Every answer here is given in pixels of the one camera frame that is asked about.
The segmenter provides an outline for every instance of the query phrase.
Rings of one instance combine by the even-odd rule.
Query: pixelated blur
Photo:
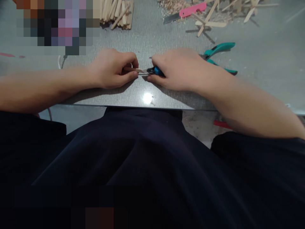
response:
[[[64,46],[65,55],[85,55],[99,28],[97,0],[17,0],[17,30],[23,37],[37,37],[37,46]]]

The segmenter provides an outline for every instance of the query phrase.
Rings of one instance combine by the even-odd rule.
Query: right hand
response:
[[[156,54],[152,57],[152,63],[158,66],[166,77],[150,75],[147,80],[175,91],[199,93],[213,87],[216,80],[219,80],[217,76],[230,75],[221,67],[206,62],[196,51],[189,48]]]

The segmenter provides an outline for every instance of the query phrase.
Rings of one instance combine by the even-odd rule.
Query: finger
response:
[[[152,64],[158,66],[162,71],[164,70],[165,63],[162,55],[155,54],[152,56]]]
[[[125,75],[121,75],[121,76],[118,75],[117,77],[118,77],[118,86],[121,87],[124,84],[138,78],[138,73],[137,72],[129,72]]]
[[[131,63],[128,63],[124,67],[132,67],[132,65],[131,65]]]
[[[123,52],[122,54],[124,65],[131,63],[133,68],[139,68],[139,62],[136,54],[134,54],[133,52]]]
[[[165,83],[166,83],[166,78],[164,78],[162,76],[157,76],[157,75],[149,75],[147,77],[147,81],[159,84],[164,87]]]

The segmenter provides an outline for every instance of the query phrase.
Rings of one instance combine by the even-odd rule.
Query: white cable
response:
[[[58,68],[61,69],[61,66],[60,66],[60,55],[58,56],[57,63],[58,63]]]

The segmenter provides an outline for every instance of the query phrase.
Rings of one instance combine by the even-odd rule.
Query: forearm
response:
[[[0,110],[35,114],[77,92],[93,88],[85,67],[0,77]]]
[[[202,90],[234,130],[257,137],[305,138],[305,128],[284,103],[220,70],[213,90]]]

